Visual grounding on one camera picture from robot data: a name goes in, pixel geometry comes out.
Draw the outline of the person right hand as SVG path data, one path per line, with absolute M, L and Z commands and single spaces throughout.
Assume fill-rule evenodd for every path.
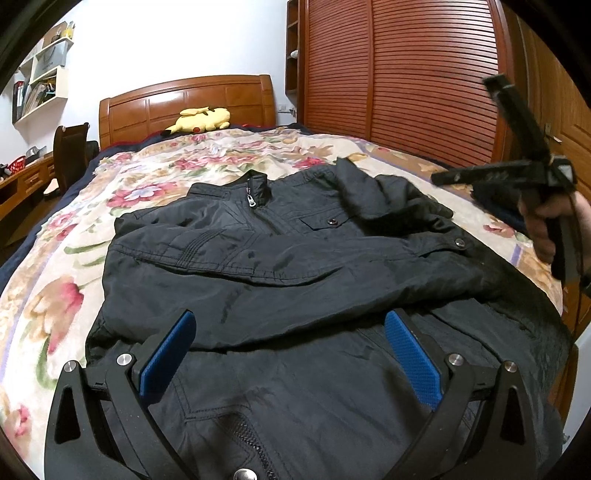
M 550 239 L 546 220 L 558 217 L 576 217 L 582 235 L 583 269 L 590 268 L 590 204 L 578 191 L 567 195 L 555 195 L 546 203 L 534 208 L 531 202 L 519 201 L 529 238 L 540 261 L 551 264 L 556 254 L 556 245 Z

